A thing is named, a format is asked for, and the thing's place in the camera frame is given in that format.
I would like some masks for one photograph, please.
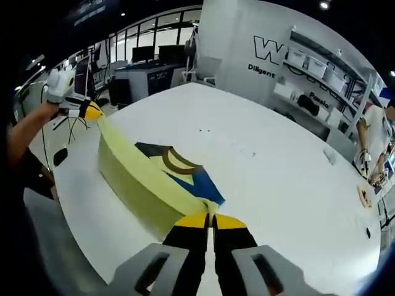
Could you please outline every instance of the ceiling light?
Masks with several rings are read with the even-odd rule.
[[[320,3],[320,7],[321,7],[321,9],[327,10],[327,9],[329,9],[329,3],[326,1],[322,1]]]

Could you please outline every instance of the person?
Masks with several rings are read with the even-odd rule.
[[[43,128],[43,126],[59,111],[57,104],[50,102],[42,103],[36,110],[29,113],[15,126],[8,130],[6,134],[6,154],[7,166],[10,179],[8,188],[12,193],[12,198],[5,201],[7,211],[7,224],[12,225],[12,229],[7,229],[4,233],[6,239],[3,245],[12,253],[14,265],[10,274],[15,273],[15,277],[28,279],[34,291],[40,295],[58,295],[56,289],[50,282],[44,270],[43,262],[38,248],[38,241],[35,236],[33,225],[28,216],[27,209],[23,202],[23,192],[25,189],[22,181],[26,174],[26,161],[29,158],[28,146]],[[16,290],[24,290],[23,285],[14,287]]]
[[[395,104],[386,108],[368,106],[365,115],[357,123],[358,149],[354,166],[374,186],[385,178],[385,161],[388,147],[394,136],[392,122],[395,120]]]

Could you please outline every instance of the person in white shirt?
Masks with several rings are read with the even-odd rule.
[[[357,124],[358,150],[354,165],[372,185],[378,186],[386,179],[385,155],[393,137],[392,120],[395,120],[395,104],[387,108],[371,105]]]

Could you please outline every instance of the desk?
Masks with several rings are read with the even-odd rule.
[[[364,179],[340,155],[331,166],[323,153],[327,144],[291,120],[192,83],[141,100],[109,121],[132,143],[173,145],[204,165],[227,200],[220,213],[245,222],[259,245],[270,245],[301,267],[306,282],[319,291],[350,295],[375,270],[377,200],[364,209],[356,188]],[[92,128],[70,146],[54,174],[75,240],[110,282],[120,264],[156,240],[101,176],[98,145],[99,131]],[[206,258],[211,268],[214,254],[208,251]],[[202,282],[201,289],[214,290],[214,281]]]
[[[137,102],[160,91],[180,85],[185,64],[151,61],[114,70],[115,79],[128,79],[131,101]]]

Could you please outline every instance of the ceiling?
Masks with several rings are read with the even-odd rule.
[[[36,0],[22,1],[19,18],[14,23],[14,35],[23,36],[19,51],[31,55],[44,54],[50,63],[103,40],[109,33],[121,30],[131,23],[170,9],[202,4],[203,0],[106,0],[112,9],[94,22],[87,21],[78,30],[64,21],[80,0]],[[390,45],[389,20],[392,12],[390,1],[376,0],[332,0],[329,10],[319,8],[319,0],[267,0],[283,5],[319,20],[351,42],[378,70],[380,75],[395,91],[395,78],[389,72],[395,69],[394,51]],[[28,33],[20,28],[29,28]]]

